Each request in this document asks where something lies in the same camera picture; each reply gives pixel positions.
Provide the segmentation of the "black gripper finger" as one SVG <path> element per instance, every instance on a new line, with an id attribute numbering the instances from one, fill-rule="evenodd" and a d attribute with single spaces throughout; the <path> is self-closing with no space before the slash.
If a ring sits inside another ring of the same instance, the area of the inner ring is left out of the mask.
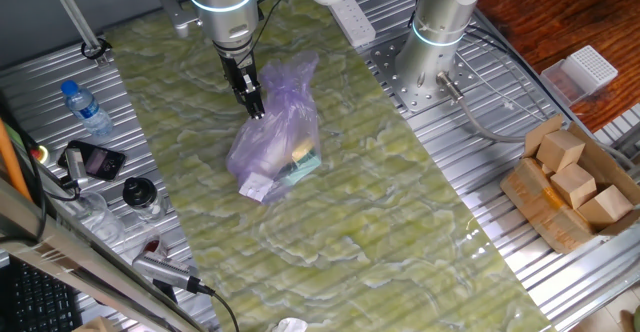
<path id="1" fill-rule="evenodd" d="M 261 99 L 261 86 L 251 79 L 250 75 L 244 76 L 245 82 L 245 107 L 253 119 L 262 119 L 265 111 Z"/>
<path id="2" fill-rule="evenodd" d="M 244 90 L 239 88 L 234 88 L 233 91 L 238 103 L 245 107 L 249 115 L 252 115 L 253 105 L 250 97 L 250 94 L 252 93 L 252 89 L 250 87 L 247 87 Z"/>

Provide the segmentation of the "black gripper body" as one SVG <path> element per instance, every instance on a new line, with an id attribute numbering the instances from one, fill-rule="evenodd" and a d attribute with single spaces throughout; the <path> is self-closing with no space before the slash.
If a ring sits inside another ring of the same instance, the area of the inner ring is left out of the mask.
<path id="1" fill-rule="evenodd" d="M 244 94 L 260 87 L 251 39 L 216 42 L 215 48 L 220 57 L 225 78 L 234 93 Z"/>

